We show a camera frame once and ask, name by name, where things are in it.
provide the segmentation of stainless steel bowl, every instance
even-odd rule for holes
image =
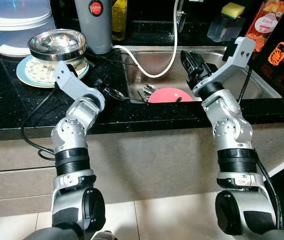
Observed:
[[[55,29],[32,37],[27,46],[31,54],[48,69],[54,69],[59,61],[75,67],[83,61],[86,39],[84,34],[75,30]]]

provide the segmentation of bottle label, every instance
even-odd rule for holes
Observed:
[[[88,9],[94,17],[101,16],[103,13],[103,3],[99,0],[92,0],[88,5]]]
[[[276,27],[277,23],[278,21],[276,19],[276,15],[272,12],[257,19],[255,29],[263,34],[271,33]]]

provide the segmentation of grey water bottle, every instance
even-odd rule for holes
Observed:
[[[75,0],[81,32],[86,37],[87,49],[94,54],[112,50],[111,0]]]

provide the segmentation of black granite countertop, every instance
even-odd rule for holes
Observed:
[[[110,59],[120,60],[119,51],[114,50]],[[22,58],[0,55],[0,141],[20,139],[18,128],[21,122],[51,91],[49,88],[25,85],[17,78],[16,66],[21,60]],[[284,87],[278,87],[284,85],[284,80],[276,79],[269,71],[265,72],[265,64],[262,60],[256,62],[254,70],[283,98],[242,100],[243,116],[251,124],[284,122]],[[102,61],[91,67],[82,81],[92,86],[98,78],[103,79],[105,76],[111,79],[110,87],[127,95],[125,72],[121,64]],[[72,102],[73,100],[63,92],[56,92],[26,124],[27,136],[49,137],[51,129],[64,117]],[[140,104],[108,98],[105,110],[90,131],[92,134],[105,134],[203,127],[210,127],[210,123],[201,102]]]

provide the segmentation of pink bowl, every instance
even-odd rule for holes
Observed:
[[[150,103],[174,103],[176,100],[181,97],[181,101],[179,102],[192,102],[193,99],[186,92],[173,88],[173,87],[165,87],[156,90],[150,95],[148,102]]]

